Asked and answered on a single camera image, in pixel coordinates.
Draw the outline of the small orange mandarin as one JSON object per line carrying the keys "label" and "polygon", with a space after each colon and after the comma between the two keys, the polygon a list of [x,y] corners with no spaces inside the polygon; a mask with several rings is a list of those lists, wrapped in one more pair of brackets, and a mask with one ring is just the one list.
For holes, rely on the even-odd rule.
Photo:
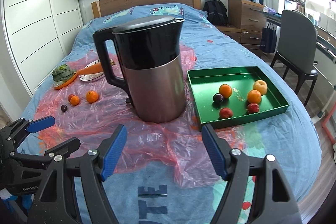
{"label": "small orange mandarin", "polygon": [[72,106],[77,106],[80,103],[80,98],[78,96],[72,96],[70,98],[70,104]]}

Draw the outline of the large orange mandarin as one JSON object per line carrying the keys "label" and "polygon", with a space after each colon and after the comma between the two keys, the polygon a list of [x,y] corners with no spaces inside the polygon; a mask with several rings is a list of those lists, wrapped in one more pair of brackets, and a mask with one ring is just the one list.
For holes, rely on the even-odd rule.
{"label": "large orange mandarin", "polygon": [[258,90],[251,90],[248,94],[247,94],[247,101],[249,103],[256,103],[259,104],[261,102],[261,93]]}

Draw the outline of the yellow pear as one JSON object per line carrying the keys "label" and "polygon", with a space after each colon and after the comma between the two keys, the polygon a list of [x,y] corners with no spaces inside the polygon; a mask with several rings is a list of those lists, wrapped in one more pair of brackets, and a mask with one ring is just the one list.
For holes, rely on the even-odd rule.
{"label": "yellow pear", "polygon": [[260,92],[260,94],[263,96],[267,93],[268,91],[268,85],[265,81],[263,80],[257,80],[254,84],[253,84],[253,90],[257,90]]}

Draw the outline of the medium orange mandarin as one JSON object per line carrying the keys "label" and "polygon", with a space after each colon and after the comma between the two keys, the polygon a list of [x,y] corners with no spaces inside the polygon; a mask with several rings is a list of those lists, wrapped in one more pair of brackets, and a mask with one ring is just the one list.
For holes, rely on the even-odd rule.
{"label": "medium orange mandarin", "polygon": [[99,94],[96,91],[90,90],[85,95],[88,103],[95,103],[99,99]]}

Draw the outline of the blue patterned bedsheet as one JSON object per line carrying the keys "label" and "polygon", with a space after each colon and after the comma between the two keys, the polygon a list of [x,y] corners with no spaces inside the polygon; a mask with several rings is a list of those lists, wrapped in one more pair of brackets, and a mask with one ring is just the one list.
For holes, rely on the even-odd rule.
{"label": "blue patterned bedsheet", "polygon": [[[180,36],[184,71],[259,67],[285,97],[289,107],[283,114],[220,129],[218,135],[248,155],[275,155],[295,199],[303,199],[315,182],[322,152],[316,129],[294,91],[267,63],[210,24],[204,12],[177,4],[173,5],[173,14],[185,20]],[[38,119],[33,115],[35,98],[48,87],[52,87],[52,78],[45,80],[27,105],[23,112],[26,119]],[[47,149],[41,149],[38,136],[39,133],[28,136],[19,151],[43,154]],[[152,161],[143,170],[115,172],[108,178],[104,188],[118,220],[121,223],[209,223],[226,183],[220,178],[211,185],[182,188],[170,177],[171,171],[171,166]]]}

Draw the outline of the green toy bok choy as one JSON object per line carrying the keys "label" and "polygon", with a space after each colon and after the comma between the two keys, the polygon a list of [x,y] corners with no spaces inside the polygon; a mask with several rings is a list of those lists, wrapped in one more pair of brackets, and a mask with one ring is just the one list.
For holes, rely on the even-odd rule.
{"label": "green toy bok choy", "polygon": [[68,81],[71,77],[74,76],[75,70],[71,69],[69,65],[67,64],[62,64],[59,67],[56,67],[52,71],[52,77],[55,82],[66,82]]}

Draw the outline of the large toy carrot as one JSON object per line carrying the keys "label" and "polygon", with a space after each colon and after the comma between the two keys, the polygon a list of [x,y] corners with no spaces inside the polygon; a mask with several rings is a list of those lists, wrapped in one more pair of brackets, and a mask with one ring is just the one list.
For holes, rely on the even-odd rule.
{"label": "large toy carrot", "polygon": [[103,72],[103,68],[102,68],[101,63],[96,63],[89,67],[85,67],[83,69],[78,70],[77,74],[78,75],[91,75],[91,74],[102,73],[102,72]]}

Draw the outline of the pink hoop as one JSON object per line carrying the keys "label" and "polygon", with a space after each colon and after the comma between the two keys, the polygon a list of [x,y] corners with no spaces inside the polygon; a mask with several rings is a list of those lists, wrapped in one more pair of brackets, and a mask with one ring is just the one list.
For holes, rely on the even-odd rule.
{"label": "pink hoop", "polygon": [[325,119],[322,122],[322,128],[326,132],[326,135],[330,139],[332,145],[335,145],[335,133],[333,133],[333,131],[331,130],[332,123],[330,119],[335,112],[335,108],[336,105],[333,106],[333,108],[329,111],[329,113],[326,115]]}

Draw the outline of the pink plastic sheet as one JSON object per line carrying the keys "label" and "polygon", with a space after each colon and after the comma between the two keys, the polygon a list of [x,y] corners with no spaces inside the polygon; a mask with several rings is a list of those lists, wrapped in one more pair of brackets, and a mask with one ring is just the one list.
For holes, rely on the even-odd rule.
{"label": "pink plastic sheet", "polygon": [[[93,90],[99,94],[95,103],[88,103],[85,95]],[[80,98],[72,106],[68,96]],[[49,149],[76,137],[81,146],[75,152],[83,155],[108,138],[117,125],[127,129],[127,141],[116,167],[117,173],[143,170],[150,162],[159,161],[172,167],[170,177],[182,188],[211,185],[219,181],[207,154],[198,128],[198,119],[191,93],[186,94],[187,105],[179,118],[168,123],[147,123],[134,108],[125,102],[126,93],[101,78],[84,83],[74,80],[60,90],[48,87],[36,96],[33,115],[42,118],[51,115],[55,124],[39,133],[41,149]],[[67,105],[66,112],[61,106]]]}

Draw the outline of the dark purple plum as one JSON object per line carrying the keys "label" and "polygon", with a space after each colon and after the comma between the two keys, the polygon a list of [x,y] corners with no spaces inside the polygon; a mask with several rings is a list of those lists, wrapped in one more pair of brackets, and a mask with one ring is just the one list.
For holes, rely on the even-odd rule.
{"label": "dark purple plum", "polygon": [[220,93],[213,95],[213,102],[216,104],[221,104],[224,101],[224,96]]}

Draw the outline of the orange in tray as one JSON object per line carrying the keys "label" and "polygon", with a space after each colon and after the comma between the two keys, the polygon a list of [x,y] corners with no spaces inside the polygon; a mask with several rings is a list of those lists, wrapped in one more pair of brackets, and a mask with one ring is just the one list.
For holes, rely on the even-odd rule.
{"label": "orange in tray", "polygon": [[219,93],[223,96],[223,98],[228,99],[232,95],[232,88],[227,84],[222,84],[219,87]]}

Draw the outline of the green metal tray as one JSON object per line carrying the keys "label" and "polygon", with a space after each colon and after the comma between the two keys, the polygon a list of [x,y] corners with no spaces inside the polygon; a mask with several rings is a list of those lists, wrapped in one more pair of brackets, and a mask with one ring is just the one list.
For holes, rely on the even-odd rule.
{"label": "green metal tray", "polygon": [[[214,129],[219,129],[260,121],[282,114],[289,107],[287,100],[259,67],[190,70],[187,77],[194,97],[199,128],[208,123]],[[247,111],[247,94],[257,80],[265,81],[268,91],[261,97],[260,111],[250,114]],[[222,84],[232,88],[232,95],[221,104],[216,104],[213,95],[219,92]],[[219,111],[224,107],[233,111],[233,117],[219,118]]]}

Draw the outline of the dark blue tote bag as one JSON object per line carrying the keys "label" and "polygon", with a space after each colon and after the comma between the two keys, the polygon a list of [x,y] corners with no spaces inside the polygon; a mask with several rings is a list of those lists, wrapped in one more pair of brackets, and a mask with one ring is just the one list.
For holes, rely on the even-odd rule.
{"label": "dark blue tote bag", "polygon": [[273,23],[269,22],[266,28],[262,29],[260,50],[263,53],[274,53],[276,50],[277,35]]}

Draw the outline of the wooden drawer cabinet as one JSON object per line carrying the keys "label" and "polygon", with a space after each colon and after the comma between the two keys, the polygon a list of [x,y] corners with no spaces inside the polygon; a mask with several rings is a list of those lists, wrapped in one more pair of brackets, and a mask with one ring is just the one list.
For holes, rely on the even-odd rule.
{"label": "wooden drawer cabinet", "polygon": [[248,0],[228,0],[227,26],[216,26],[223,34],[261,57],[260,50],[263,28],[266,28],[264,6]]}

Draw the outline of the black backpack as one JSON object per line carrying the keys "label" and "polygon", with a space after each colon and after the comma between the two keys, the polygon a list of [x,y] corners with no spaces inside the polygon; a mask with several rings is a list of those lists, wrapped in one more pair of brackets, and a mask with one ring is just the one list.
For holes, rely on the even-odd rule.
{"label": "black backpack", "polygon": [[207,20],[215,26],[227,26],[229,23],[227,8],[221,0],[205,0],[203,11],[207,13]]}

